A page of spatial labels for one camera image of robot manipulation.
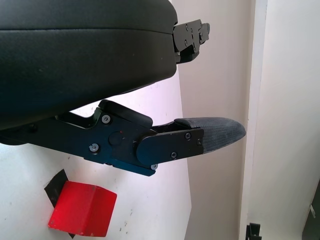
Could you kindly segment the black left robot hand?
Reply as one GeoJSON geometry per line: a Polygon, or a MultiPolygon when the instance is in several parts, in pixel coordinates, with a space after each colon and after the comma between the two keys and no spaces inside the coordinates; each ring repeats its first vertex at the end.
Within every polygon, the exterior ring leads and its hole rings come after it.
{"type": "Polygon", "coordinates": [[[172,77],[210,25],[180,24],[168,0],[3,0],[0,141],[33,144],[144,176],[246,135],[223,117],[155,126],[110,101],[172,77]]]}

